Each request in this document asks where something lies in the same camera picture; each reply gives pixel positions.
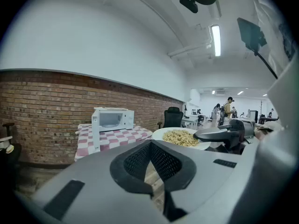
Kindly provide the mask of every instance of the brick wall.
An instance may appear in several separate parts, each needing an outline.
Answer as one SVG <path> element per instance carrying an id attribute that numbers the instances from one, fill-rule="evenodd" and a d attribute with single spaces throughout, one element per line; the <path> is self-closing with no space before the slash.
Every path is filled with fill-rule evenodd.
<path id="1" fill-rule="evenodd" d="M 0 72 L 0 123 L 14 122 L 22 161 L 72 163 L 78 124 L 91 123 L 94 107 L 135 111 L 134 122 L 155 131 L 164 110 L 182 102 L 106 80 L 48 71 Z M 1 126 L 0 137 L 6 137 Z"/>

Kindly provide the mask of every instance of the plate of food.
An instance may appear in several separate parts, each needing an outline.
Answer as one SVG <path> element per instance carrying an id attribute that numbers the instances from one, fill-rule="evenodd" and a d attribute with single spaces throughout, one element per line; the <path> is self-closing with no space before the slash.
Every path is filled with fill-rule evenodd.
<path id="1" fill-rule="evenodd" d="M 197 130 L 187 128 L 163 128 L 156 130 L 151 138 L 153 140 L 163 140 L 172 144 L 200 150 L 205 150 L 210 147 L 211 142 L 200 142 L 193 138 L 193 134 L 196 132 Z"/>

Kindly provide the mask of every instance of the woman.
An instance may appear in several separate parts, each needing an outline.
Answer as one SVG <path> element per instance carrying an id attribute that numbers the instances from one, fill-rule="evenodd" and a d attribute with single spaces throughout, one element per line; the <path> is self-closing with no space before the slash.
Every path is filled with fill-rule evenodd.
<path id="1" fill-rule="evenodd" d="M 212 127 L 217 127 L 218 111 L 220 109 L 220 104 L 217 104 L 212 111 Z"/>

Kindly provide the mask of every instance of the baseboard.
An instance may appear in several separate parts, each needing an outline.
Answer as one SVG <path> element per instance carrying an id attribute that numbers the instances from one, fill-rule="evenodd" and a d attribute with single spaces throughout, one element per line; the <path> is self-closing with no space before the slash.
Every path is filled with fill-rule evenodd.
<path id="1" fill-rule="evenodd" d="M 33 162 L 19 162 L 22 166 L 27 166 L 31 168 L 43 168 L 43 169 L 65 169 L 71 164 L 46 164 L 46 163 L 33 163 Z"/>

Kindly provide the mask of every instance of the person in yellow shirt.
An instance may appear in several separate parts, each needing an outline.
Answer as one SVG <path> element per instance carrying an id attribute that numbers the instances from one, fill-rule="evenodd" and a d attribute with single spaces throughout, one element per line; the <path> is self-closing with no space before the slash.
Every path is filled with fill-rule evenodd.
<path id="1" fill-rule="evenodd" d="M 230 110 L 230 104 L 233 102 L 233 98 L 232 97 L 228 97 L 227 102 L 223 105 L 224 108 L 224 125 L 229 124 L 229 118 L 232 114 L 231 110 Z"/>

